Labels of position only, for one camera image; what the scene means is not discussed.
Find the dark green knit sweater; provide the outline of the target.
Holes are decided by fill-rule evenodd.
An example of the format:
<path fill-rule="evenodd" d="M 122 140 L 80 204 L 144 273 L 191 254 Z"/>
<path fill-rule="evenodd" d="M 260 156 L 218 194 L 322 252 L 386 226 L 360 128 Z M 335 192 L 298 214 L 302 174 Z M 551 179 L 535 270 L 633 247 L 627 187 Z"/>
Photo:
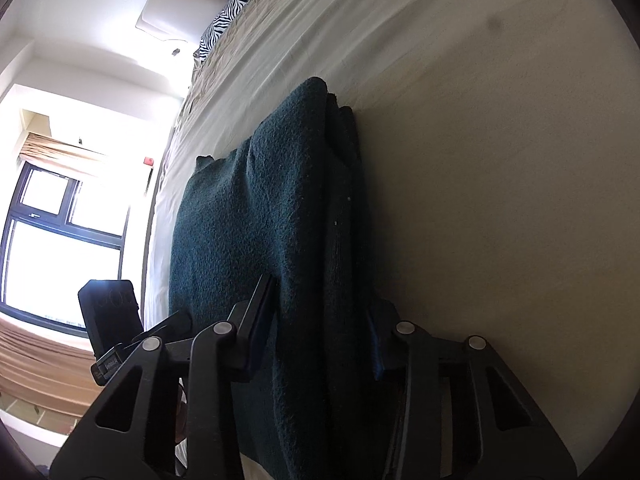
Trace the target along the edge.
<path fill-rule="evenodd" d="M 241 452 L 276 479 L 381 478 L 388 361 L 375 375 L 370 209 L 352 111 L 317 77 L 227 157 L 196 161 L 172 237 L 170 310 L 202 330 L 262 274 L 280 299 L 260 369 L 232 388 Z"/>

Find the black framed window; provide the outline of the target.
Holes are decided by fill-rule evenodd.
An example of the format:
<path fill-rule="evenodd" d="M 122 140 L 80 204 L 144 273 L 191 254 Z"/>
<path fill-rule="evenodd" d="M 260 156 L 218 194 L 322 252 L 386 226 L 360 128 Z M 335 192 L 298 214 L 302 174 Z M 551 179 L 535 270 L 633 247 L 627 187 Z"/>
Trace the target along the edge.
<path fill-rule="evenodd" d="M 1 237 L 1 311 L 87 335 L 77 293 L 122 276 L 131 200 L 114 180 L 81 181 L 23 165 Z"/>

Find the beige roman blind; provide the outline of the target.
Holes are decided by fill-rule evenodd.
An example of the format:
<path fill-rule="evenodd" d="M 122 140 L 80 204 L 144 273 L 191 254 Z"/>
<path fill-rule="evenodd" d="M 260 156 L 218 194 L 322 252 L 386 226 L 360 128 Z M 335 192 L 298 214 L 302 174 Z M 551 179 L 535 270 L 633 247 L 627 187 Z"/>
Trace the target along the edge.
<path fill-rule="evenodd" d="M 27 133 L 18 156 L 23 162 L 76 180 L 96 174 L 104 165 L 100 153 L 34 132 Z"/>

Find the beige bed cover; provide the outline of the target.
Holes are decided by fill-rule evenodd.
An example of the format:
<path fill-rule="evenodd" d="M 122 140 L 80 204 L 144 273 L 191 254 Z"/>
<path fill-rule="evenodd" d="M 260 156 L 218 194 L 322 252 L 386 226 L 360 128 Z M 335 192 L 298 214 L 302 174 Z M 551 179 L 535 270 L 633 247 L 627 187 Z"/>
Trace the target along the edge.
<path fill-rule="evenodd" d="M 311 76 L 356 115 L 382 294 L 485 336 L 587 468 L 639 388 L 639 50 L 612 1 L 252 0 L 164 156 L 146 324 L 196 159 Z"/>

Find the zebra print pillow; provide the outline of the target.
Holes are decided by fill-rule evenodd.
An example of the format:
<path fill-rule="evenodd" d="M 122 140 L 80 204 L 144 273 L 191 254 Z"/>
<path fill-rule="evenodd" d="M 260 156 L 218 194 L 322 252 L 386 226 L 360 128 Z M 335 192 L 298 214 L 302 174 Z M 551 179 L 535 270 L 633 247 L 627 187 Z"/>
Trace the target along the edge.
<path fill-rule="evenodd" d="M 208 58 L 215 44 L 249 3 L 250 0 L 228 0 L 224 4 L 202 33 L 198 48 L 193 52 L 195 62 L 203 63 Z"/>

